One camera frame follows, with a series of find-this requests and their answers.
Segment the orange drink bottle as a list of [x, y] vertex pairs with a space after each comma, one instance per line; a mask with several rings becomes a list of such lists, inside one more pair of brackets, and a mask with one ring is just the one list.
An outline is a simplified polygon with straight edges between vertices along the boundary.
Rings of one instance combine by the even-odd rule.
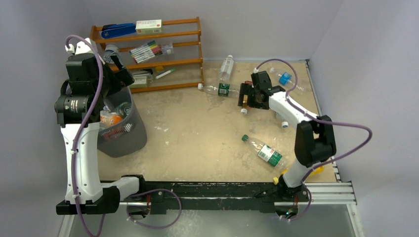
[[106, 129], [109, 127], [112, 127], [116, 124], [118, 124], [119, 122], [121, 122], [123, 120], [123, 118], [118, 115], [115, 112], [107, 112], [107, 111], [101, 111], [100, 112], [100, 128], [101, 129]]

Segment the bottle green cap green label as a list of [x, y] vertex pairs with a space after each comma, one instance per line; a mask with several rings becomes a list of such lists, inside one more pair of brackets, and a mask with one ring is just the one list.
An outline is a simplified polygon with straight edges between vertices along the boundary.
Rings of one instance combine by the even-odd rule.
[[242, 136], [241, 140], [258, 158], [262, 159], [272, 167], [277, 166], [281, 167], [282, 169], [286, 168], [287, 161], [276, 149], [273, 149], [266, 143], [256, 138], [249, 137], [246, 134]]

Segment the yellow bottle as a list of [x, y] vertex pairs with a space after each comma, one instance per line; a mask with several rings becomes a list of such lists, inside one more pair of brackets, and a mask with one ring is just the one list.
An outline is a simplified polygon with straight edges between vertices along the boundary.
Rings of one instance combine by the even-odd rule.
[[[284, 171], [282, 171], [281, 174], [285, 174], [288, 171], [288, 168], [286, 168]], [[314, 176], [316, 174], [322, 173], [324, 171], [324, 167], [321, 166], [319, 168], [314, 169], [309, 176]], [[277, 185], [279, 183], [279, 178], [278, 177], [273, 177], [273, 183], [274, 185]]]

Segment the amber tea bottle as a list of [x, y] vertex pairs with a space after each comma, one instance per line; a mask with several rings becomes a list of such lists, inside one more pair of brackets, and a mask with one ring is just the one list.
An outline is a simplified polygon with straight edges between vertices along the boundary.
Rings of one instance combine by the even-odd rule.
[[247, 95], [243, 95], [241, 97], [241, 101], [239, 102], [239, 106], [241, 106], [241, 114], [246, 115], [248, 110], [248, 96]]

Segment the green tea bottle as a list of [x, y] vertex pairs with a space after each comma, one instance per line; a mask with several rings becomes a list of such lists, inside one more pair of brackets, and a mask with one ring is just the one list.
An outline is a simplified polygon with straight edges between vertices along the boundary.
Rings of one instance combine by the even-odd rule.
[[123, 102], [116, 107], [115, 113], [125, 119], [130, 114], [131, 108], [131, 102]]

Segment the crushed bottle blue white label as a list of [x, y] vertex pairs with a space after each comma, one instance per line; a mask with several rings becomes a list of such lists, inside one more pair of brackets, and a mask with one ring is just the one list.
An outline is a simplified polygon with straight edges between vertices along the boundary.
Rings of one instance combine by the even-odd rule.
[[281, 122], [281, 127], [282, 128], [288, 128], [289, 127], [288, 121], [281, 114], [276, 113], [276, 119], [278, 119]]

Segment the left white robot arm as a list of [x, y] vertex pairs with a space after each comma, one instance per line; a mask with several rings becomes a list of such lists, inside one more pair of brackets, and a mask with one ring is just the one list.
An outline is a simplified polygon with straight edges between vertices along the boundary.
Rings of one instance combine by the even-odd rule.
[[67, 159], [67, 191], [57, 204], [59, 215], [107, 214], [127, 197], [141, 202], [147, 197], [142, 175], [124, 175], [112, 183], [99, 179], [97, 153], [118, 158], [142, 149], [147, 142], [145, 125], [133, 101], [129, 71], [118, 65], [113, 72], [103, 65], [103, 84], [98, 100], [98, 61], [92, 53], [70, 56], [68, 79], [61, 87], [54, 109], [64, 138]]

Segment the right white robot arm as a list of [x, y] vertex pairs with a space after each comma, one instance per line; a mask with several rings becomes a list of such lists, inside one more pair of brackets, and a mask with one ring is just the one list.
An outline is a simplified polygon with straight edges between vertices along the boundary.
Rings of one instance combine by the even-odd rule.
[[290, 97], [281, 86], [273, 86], [266, 71], [254, 71], [251, 83], [240, 85], [238, 106], [272, 110], [295, 128], [295, 161], [279, 177], [277, 194], [289, 201], [301, 191], [305, 175], [315, 165], [336, 154], [333, 126], [328, 116], [318, 116]]

